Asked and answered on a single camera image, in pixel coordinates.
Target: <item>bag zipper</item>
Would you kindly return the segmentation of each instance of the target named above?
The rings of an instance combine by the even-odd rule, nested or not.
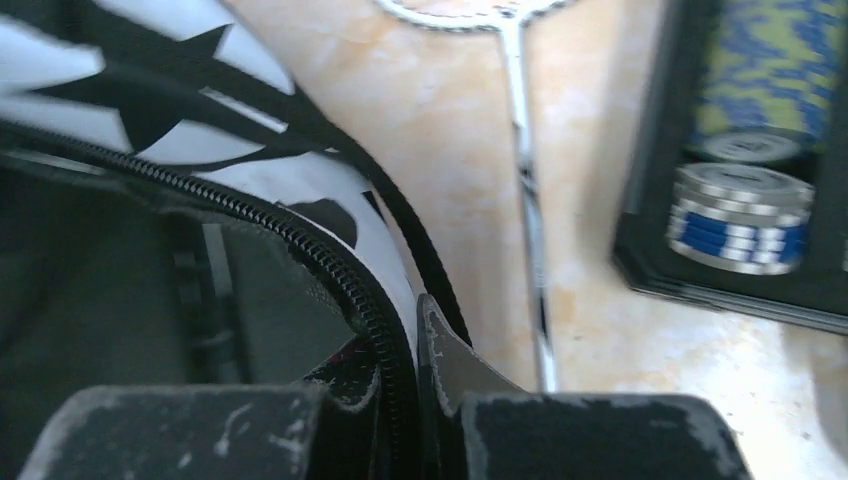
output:
[[[350,252],[344,248],[333,248],[332,242],[320,239],[320,232],[314,227],[269,202],[132,155],[5,120],[0,120],[0,147],[39,151],[127,173],[208,202],[220,213],[259,225],[281,237],[292,255],[310,273],[335,296],[341,295],[348,303],[345,318],[357,334],[370,341],[380,366],[393,470],[398,467],[407,470],[416,464],[419,424],[412,352],[398,352],[399,345],[408,349],[403,324],[388,296],[385,293],[373,294],[375,291],[382,292],[382,287],[371,273],[356,259],[344,258],[352,257]],[[374,288],[368,288],[369,282],[363,277],[369,279]],[[358,316],[352,315],[353,312],[357,312]]]

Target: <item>gray fabric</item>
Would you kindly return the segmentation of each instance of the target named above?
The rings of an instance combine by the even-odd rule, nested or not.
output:
[[[352,333],[252,228],[225,235],[241,320],[257,380],[287,383]],[[138,202],[0,168],[0,479],[75,391],[186,382],[170,255],[161,218]]]

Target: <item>beige marble surface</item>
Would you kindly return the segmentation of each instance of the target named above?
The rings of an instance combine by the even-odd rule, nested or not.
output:
[[[496,38],[417,30],[369,0],[231,1],[408,195],[479,352],[534,388]],[[696,394],[737,432],[756,478],[848,478],[843,339],[632,293],[608,261],[664,6],[581,0],[527,36],[561,387]]]

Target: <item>poker chip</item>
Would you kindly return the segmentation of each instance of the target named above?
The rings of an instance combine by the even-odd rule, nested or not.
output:
[[[688,212],[683,216],[672,216],[669,228],[683,229],[693,226],[699,230],[717,233],[727,237],[756,240],[786,240],[798,238],[804,234],[805,226],[760,228],[713,220],[696,213]]]
[[[694,202],[705,207],[727,210],[729,212],[746,213],[750,215],[784,215],[806,209],[809,206],[809,203],[794,201],[782,201],[777,204],[737,202],[735,200],[712,197],[710,195],[704,195],[702,193],[692,191],[687,189],[686,186],[681,183],[674,184],[674,195],[677,198]]]
[[[787,247],[791,247],[798,242],[799,237],[789,238],[787,240],[774,240],[762,238],[742,238],[724,235],[721,233],[701,230],[692,225],[685,227],[676,227],[669,225],[668,238],[687,242],[689,240],[697,242],[705,242],[709,245],[714,245],[721,248],[733,248],[741,250],[758,250],[764,252],[779,252]]]
[[[799,259],[769,263],[731,260],[700,252],[694,247],[677,240],[670,240],[668,244],[672,250],[695,262],[747,275],[784,275],[797,268],[799,263]]]
[[[729,163],[693,163],[677,169],[682,188],[733,202],[805,208],[813,187],[789,175],[763,167]]]
[[[679,235],[677,238],[669,238],[669,241],[681,242],[701,253],[706,253],[707,255],[712,255],[714,257],[755,263],[785,262],[799,257],[803,248],[803,243],[801,242],[783,244],[780,248],[773,249],[759,248],[759,246],[756,245],[754,248],[735,248],[710,243],[709,241],[691,234]]]
[[[749,275],[791,272],[803,257],[812,187],[733,164],[678,169],[666,240],[678,254]]]
[[[685,217],[689,213],[720,222],[757,228],[797,227],[807,223],[809,219],[809,212],[805,210],[779,215],[751,215],[707,207],[683,198],[678,199],[677,203],[671,207],[671,214],[674,216]]]

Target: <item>poker chip case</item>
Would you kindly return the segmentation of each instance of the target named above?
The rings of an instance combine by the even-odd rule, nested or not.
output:
[[[704,161],[689,153],[687,145],[696,130],[693,112],[703,93],[704,58],[723,3],[668,3],[622,193],[614,264],[636,291],[848,334],[848,272],[843,266],[848,245],[848,135],[844,133],[848,132],[848,75],[844,67],[836,75],[827,104],[822,148],[776,167],[815,191],[797,264],[779,275],[749,275],[713,268],[670,248],[670,212],[679,208],[678,168]],[[841,52],[848,51],[848,40],[845,35],[840,38],[840,65],[844,65]]]

